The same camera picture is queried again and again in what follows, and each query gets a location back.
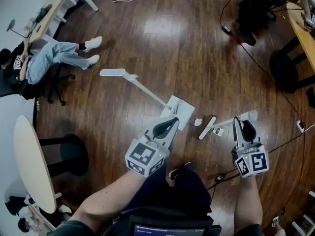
shoe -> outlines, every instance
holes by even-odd
[[[279,216],[272,219],[272,227],[276,227],[276,224],[279,224]]]
[[[170,173],[168,174],[170,179],[172,181],[174,181],[176,176],[179,174],[180,170],[182,170],[182,169],[195,171],[196,164],[194,162],[188,162],[188,163],[184,164],[182,167],[180,167],[179,169],[174,169],[174,170],[170,171]]]
[[[102,44],[103,37],[97,37],[97,38],[92,38],[89,41],[86,41],[85,44],[85,50],[83,52],[87,53],[90,50],[99,47]]]
[[[237,34],[239,34],[246,44],[250,46],[254,46],[256,44],[256,39],[252,35],[252,33],[248,30],[243,30],[240,26],[236,28]]]
[[[94,56],[92,56],[92,57],[86,59],[86,60],[90,63],[90,65],[89,65],[88,67],[86,67],[86,68],[83,68],[83,70],[86,70],[86,69],[88,69],[91,65],[94,65],[95,63],[97,63],[97,62],[99,61],[99,59],[100,59],[100,56],[99,56],[99,55],[94,55]]]

wooden floor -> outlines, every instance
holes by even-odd
[[[229,127],[225,127],[222,137],[208,134],[203,141],[197,140],[202,128],[193,126],[196,118],[208,121],[216,116],[217,121],[222,121],[257,110],[262,140],[268,150],[299,135],[295,125],[299,116],[238,42],[221,31],[219,18],[228,0],[110,1],[94,0],[99,7],[97,13],[86,4],[76,9],[58,36],[59,41],[76,43],[103,36],[101,47],[82,54],[100,54],[101,60],[90,70],[71,68],[76,80],[63,87],[66,106],[57,101],[48,105],[41,99],[38,136],[75,133],[89,152],[90,169],[85,176],[63,174],[53,179],[55,189],[63,192],[63,202],[76,207],[89,194],[125,173],[124,155],[131,140],[162,110],[127,81],[101,78],[99,71],[103,68],[125,68],[164,101],[175,95],[195,107],[189,125],[177,133],[168,163],[172,169],[195,161],[206,186],[212,185],[219,173],[233,169],[230,152],[235,144]],[[233,26],[239,2],[233,0],[228,5],[223,24]],[[288,19],[279,16],[276,23],[259,31],[254,47],[244,46],[270,74],[271,52],[293,36]],[[313,75],[307,60],[298,67],[300,78]],[[304,88],[286,96],[310,126],[315,122],[315,110],[308,106],[305,92]],[[299,221],[312,200],[308,191],[315,189],[314,131],[315,128],[305,136],[304,163],[302,136],[270,154],[269,172],[257,177],[266,235],[275,234],[272,218],[280,214],[284,205],[286,211],[280,221],[291,234],[290,223]],[[46,157],[48,162],[53,160],[47,151]],[[222,236],[233,235],[238,182],[236,178],[220,184],[211,205],[212,218],[222,226]]]

white round table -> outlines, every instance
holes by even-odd
[[[16,120],[13,143],[16,164],[28,193],[41,209],[53,213],[54,188],[36,132],[25,116]]]

person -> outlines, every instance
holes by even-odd
[[[155,217],[164,219],[168,219],[170,214],[180,214],[189,221],[203,219],[209,212],[211,198],[194,169],[195,164],[188,162],[171,171],[170,178],[174,181],[174,187],[165,181],[165,164],[147,179],[135,171],[128,171],[85,199],[68,221],[48,235],[133,235],[129,231],[130,214],[133,213],[149,217],[154,212]],[[262,206],[255,177],[242,178],[234,214],[235,235],[262,236],[261,222]],[[162,232],[154,235],[168,234],[160,231]]]
[[[273,218],[271,226],[276,228],[275,236],[285,236],[286,235],[284,229],[281,227],[281,225],[279,223],[279,216]]]
[[[97,63],[99,55],[84,59],[76,55],[75,51],[88,52],[102,44],[102,37],[97,37],[81,44],[57,42],[47,43],[34,56],[28,50],[29,39],[26,38],[18,47],[10,52],[8,49],[0,51],[0,65],[3,69],[3,79],[10,85],[21,85],[25,79],[31,85],[37,84],[56,63],[66,63],[79,66],[83,70]]]
[[[305,12],[304,28],[312,31],[314,24],[311,18],[311,12],[308,0],[300,0],[301,6]],[[266,12],[272,5],[278,6],[281,0],[243,0],[239,7],[239,16],[236,22],[238,27],[236,32],[242,37],[243,41],[251,46],[256,44],[256,39],[252,35],[255,31],[255,25],[265,17]]]

white lamp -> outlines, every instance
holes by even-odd
[[[100,71],[100,76],[116,76],[116,77],[123,77],[126,80],[130,81],[138,88],[143,90],[149,96],[151,96],[154,100],[157,100],[160,104],[164,106],[164,109],[160,115],[161,118],[174,116],[179,119],[179,130],[183,130],[188,123],[193,111],[195,108],[188,104],[187,102],[183,101],[180,98],[175,96],[171,96],[170,100],[166,104],[160,98],[158,98],[154,93],[148,90],[144,85],[137,81],[138,76],[135,74],[129,74],[124,69],[103,69]]]

